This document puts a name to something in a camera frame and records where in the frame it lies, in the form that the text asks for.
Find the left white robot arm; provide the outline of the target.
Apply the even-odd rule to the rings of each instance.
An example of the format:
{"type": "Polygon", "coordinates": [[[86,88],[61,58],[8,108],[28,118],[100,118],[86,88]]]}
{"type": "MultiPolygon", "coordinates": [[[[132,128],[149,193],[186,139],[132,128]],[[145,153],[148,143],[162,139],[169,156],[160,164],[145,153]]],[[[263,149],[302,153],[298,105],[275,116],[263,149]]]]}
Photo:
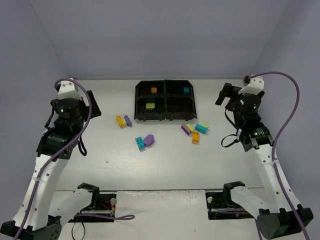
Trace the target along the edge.
{"type": "Polygon", "coordinates": [[[89,120],[102,114],[92,91],[86,91],[85,96],[89,105],[78,92],[50,102],[51,112],[58,118],[52,127],[45,125],[46,131],[36,150],[35,168],[24,200],[13,220],[2,224],[1,234],[15,240],[57,240],[63,226],[78,212],[98,204],[99,187],[84,182],[58,208],[50,210],[57,183],[73,149],[78,147],[86,156],[82,133],[89,120]]]}

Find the teal and lime lego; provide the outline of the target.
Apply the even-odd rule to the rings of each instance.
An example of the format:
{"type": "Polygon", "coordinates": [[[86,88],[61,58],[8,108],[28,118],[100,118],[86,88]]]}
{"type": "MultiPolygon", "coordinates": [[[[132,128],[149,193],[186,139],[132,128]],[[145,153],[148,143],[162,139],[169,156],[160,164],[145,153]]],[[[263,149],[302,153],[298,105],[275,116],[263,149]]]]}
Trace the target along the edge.
{"type": "Polygon", "coordinates": [[[204,135],[207,133],[208,129],[209,129],[209,126],[207,124],[197,123],[195,125],[195,130],[204,135]]]}

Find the orange translucent lego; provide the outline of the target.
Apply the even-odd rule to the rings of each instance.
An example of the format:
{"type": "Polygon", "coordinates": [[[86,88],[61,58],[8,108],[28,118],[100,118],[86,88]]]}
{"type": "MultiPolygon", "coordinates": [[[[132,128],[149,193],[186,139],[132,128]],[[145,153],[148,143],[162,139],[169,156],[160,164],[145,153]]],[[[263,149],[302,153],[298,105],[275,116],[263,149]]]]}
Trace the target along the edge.
{"type": "Polygon", "coordinates": [[[193,144],[198,144],[198,143],[199,143],[199,139],[200,139],[199,132],[194,131],[194,132],[192,133],[192,143],[193,143],[193,144]]]}

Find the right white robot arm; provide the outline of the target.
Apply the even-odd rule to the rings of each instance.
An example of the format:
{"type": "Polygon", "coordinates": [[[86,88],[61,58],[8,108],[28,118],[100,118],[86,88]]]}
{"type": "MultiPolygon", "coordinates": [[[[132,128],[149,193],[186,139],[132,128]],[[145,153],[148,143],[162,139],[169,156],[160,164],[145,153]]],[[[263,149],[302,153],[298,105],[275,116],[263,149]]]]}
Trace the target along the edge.
{"type": "Polygon", "coordinates": [[[301,205],[280,166],[273,149],[275,141],[258,114],[263,95],[263,90],[244,93],[242,88],[226,83],[215,103],[220,106],[229,98],[225,109],[233,113],[234,143],[242,144],[270,198],[263,200],[237,181],[224,184],[226,202],[242,207],[256,220],[263,237],[273,240],[303,232],[314,215],[309,207],[301,205]]]}

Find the purple studded lego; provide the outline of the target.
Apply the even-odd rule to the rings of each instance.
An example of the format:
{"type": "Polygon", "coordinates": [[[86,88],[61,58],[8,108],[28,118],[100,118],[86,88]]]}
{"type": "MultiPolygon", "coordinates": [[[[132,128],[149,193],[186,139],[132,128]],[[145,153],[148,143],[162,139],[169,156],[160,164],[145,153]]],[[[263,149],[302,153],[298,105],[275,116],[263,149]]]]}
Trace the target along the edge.
{"type": "Polygon", "coordinates": [[[131,127],[132,126],[132,121],[130,120],[129,116],[128,115],[125,115],[124,116],[124,120],[125,120],[125,123],[128,127],[131,127]]]}

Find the purple rounded lego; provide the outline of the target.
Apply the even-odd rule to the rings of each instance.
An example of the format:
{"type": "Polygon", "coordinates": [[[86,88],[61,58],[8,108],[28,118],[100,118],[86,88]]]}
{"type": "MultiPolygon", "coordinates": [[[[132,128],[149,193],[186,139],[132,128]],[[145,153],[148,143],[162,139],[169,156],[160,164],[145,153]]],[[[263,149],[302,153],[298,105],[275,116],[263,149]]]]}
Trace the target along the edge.
{"type": "Polygon", "coordinates": [[[155,137],[152,134],[148,134],[144,139],[143,143],[146,147],[150,147],[154,144],[155,142],[155,137]]]}

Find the orange long lego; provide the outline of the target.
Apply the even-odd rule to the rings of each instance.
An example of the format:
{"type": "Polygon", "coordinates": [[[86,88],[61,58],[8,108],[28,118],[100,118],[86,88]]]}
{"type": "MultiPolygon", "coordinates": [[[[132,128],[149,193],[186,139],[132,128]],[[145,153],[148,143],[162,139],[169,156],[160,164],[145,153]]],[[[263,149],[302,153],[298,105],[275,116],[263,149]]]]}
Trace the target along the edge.
{"type": "Polygon", "coordinates": [[[117,123],[118,123],[118,125],[119,125],[119,127],[122,129],[122,128],[124,128],[125,126],[123,125],[123,123],[122,123],[122,117],[121,116],[119,116],[119,115],[117,115],[116,116],[116,121],[117,121],[117,123]]]}

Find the teal two-stud lego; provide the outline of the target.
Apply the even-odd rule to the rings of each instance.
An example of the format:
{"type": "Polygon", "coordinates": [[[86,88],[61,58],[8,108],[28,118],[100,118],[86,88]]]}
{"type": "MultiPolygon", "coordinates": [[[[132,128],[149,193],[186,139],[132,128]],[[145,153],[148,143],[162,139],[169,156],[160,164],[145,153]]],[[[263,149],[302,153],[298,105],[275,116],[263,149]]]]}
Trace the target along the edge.
{"type": "Polygon", "coordinates": [[[135,138],[135,142],[136,142],[137,147],[140,151],[143,151],[145,149],[145,144],[144,144],[142,137],[139,136],[139,137],[135,138]]]}

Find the purple and lime lego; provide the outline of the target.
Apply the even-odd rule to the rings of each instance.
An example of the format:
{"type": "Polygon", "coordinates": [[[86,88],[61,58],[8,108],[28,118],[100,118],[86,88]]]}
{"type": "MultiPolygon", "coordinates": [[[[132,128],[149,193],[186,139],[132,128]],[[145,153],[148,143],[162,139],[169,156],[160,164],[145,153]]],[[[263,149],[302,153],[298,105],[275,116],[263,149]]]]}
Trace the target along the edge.
{"type": "Polygon", "coordinates": [[[191,124],[182,124],[181,129],[190,136],[194,130],[193,126],[191,124]]]}

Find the lime small lego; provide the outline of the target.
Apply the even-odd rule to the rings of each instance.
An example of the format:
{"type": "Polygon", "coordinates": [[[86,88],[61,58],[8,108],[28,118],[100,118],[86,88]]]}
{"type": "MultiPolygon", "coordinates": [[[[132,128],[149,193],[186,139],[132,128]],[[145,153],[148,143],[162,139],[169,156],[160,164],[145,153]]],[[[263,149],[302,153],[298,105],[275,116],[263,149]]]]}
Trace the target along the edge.
{"type": "Polygon", "coordinates": [[[121,121],[122,121],[122,124],[123,124],[124,126],[127,126],[127,122],[126,122],[126,120],[125,120],[124,118],[122,118],[121,121]]]}

